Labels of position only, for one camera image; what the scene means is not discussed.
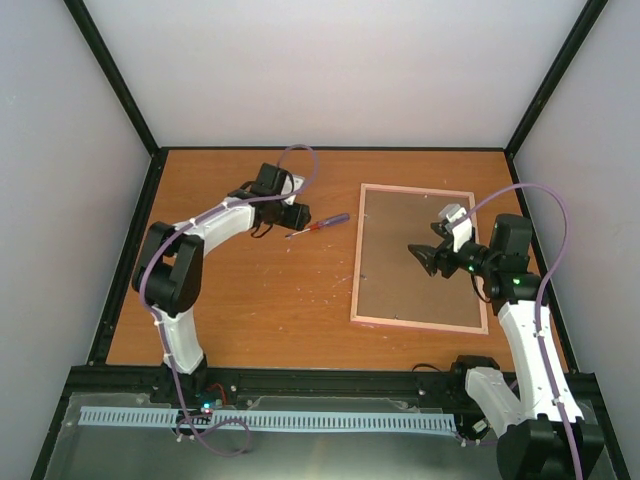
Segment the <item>pink wooden photo frame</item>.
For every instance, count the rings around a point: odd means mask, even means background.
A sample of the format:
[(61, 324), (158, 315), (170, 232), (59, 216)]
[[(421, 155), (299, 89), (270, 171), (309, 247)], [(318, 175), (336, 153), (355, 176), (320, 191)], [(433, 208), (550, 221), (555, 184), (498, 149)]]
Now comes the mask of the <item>pink wooden photo frame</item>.
[(486, 335), (487, 305), (469, 277), (445, 279), (425, 269), (423, 251), (439, 246), (431, 229), (449, 204), (471, 209), (474, 194), (363, 183), (357, 220), (350, 320), (353, 323)]

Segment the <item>red blue screwdriver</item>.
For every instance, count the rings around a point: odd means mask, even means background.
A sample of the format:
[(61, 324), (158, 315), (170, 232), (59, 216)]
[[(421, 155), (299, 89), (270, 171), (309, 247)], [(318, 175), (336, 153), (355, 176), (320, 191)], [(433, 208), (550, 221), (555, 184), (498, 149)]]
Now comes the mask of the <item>red blue screwdriver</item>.
[(296, 231), (293, 233), (289, 233), (286, 234), (285, 237), (287, 239), (295, 237), (297, 235), (301, 235), (304, 233), (308, 233), (308, 232), (312, 232), (312, 231), (317, 231), (317, 230), (321, 230), (327, 227), (332, 227), (335, 225), (340, 225), (343, 223), (346, 223), (350, 220), (350, 215), (348, 213), (340, 213), (338, 215), (334, 215), (332, 217), (328, 217), (326, 219), (317, 221), (315, 223), (313, 223), (312, 225), (302, 229), (301, 231)]

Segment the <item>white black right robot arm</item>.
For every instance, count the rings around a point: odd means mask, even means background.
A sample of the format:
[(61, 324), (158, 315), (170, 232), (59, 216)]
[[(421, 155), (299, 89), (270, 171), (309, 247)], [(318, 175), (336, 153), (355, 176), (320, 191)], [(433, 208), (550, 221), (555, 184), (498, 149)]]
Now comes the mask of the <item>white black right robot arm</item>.
[(497, 436), (504, 479), (586, 479), (604, 448), (601, 429), (586, 422), (567, 384), (552, 336), (542, 279), (529, 269), (530, 220), (496, 217), (490, 242), (475, 241), (466, 209), (445, 207), (432, 230), (436, 246), (408, 249), (430, 276), (459, 270), (482, 280), (485, 298), (503, 329), (517, 384), (487, 361), (466, 370), (464, 388)]

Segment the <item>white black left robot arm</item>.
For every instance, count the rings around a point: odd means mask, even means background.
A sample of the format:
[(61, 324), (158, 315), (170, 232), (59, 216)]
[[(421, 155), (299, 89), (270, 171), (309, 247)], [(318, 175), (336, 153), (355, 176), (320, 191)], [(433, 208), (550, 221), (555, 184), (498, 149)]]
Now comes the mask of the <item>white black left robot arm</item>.
[(197, 339), (194, 305), (200, 295), (204, 259), (232, 237), (281, 226), (300, 231), (311, 219), (296, 196), (310, 184), (279, 165), (265, 163), (255, 180), (230, 192), (215, 207), (191, 219), (153, 223), (132, 277), (132, 288), (154, 318), (163, 362), (178, 372), (172, 388), (186, 402), (201, 400), (208, 378), (198, 371), (205, 354)]

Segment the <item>black enclosure frame post right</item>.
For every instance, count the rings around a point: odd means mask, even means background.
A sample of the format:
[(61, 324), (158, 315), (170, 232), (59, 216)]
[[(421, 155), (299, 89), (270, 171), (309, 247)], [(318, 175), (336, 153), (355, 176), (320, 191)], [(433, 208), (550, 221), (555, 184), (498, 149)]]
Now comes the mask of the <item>black enclosure frame post right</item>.
[(585, 2), (504, 149), (508, 160), (515, 159), (607, 4), (607, 0)]

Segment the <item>black enclosure frame post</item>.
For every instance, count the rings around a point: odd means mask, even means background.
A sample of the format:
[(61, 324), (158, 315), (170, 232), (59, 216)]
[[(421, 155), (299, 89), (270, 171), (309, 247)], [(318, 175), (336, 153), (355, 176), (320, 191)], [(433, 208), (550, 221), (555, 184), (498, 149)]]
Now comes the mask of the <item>black enclosure frame post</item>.
[(515, 159), (607, 4), (607, 0), (585, 2), (504, 149), (508, 160)]
[(88, 7), (85, 2), (81, 0), (64, 0), (63, 3), (118, 99), (124, 113), (128, 117), (144, 149), (150, 156), (154, 156), (160, 147)]

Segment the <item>black enclosure frame post left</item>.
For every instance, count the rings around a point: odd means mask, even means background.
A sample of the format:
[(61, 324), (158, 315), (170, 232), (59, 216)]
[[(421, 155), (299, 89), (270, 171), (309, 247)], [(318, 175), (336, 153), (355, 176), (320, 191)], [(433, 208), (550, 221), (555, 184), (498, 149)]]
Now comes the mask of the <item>black enclosure frame post left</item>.
[(154, 156), (160, 147), (88, 7), (85, 2), (81, 0), (64, 0), (63, 3), (118, 99), (124, 113), (128, 117), (144, 149), (150, 156)]

